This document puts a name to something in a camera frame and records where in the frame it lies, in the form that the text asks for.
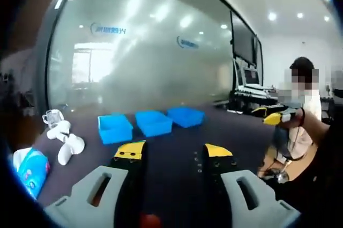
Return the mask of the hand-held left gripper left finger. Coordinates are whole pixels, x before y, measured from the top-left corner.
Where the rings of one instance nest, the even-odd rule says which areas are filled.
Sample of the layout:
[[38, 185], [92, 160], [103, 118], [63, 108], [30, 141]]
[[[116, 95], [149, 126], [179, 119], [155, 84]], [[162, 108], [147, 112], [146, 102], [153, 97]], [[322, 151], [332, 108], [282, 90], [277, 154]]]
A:
[[45, 207], [45, 213], [59, 227], [139, 227], [145, 143], [121, 145], [110, 165], [91, 171], [72, 186], [69, 196]]

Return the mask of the person's left hand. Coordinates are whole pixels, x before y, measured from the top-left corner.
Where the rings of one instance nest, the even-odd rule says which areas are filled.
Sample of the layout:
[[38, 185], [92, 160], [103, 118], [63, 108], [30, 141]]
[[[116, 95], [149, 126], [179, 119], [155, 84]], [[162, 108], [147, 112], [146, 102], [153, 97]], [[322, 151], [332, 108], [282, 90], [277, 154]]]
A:
[[160, 218], [154, 214], [141, 214], [141, 228], [161, 228]]

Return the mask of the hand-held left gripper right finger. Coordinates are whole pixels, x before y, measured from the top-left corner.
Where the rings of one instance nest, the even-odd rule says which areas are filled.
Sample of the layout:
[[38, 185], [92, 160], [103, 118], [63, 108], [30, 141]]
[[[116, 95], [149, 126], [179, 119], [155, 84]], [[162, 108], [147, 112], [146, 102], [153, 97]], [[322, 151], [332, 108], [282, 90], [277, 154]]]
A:
[[301, 215], [261, 178], [240, 170], [226, 148], [204, 144], [203, 175], [213, 227], [294, 227]]

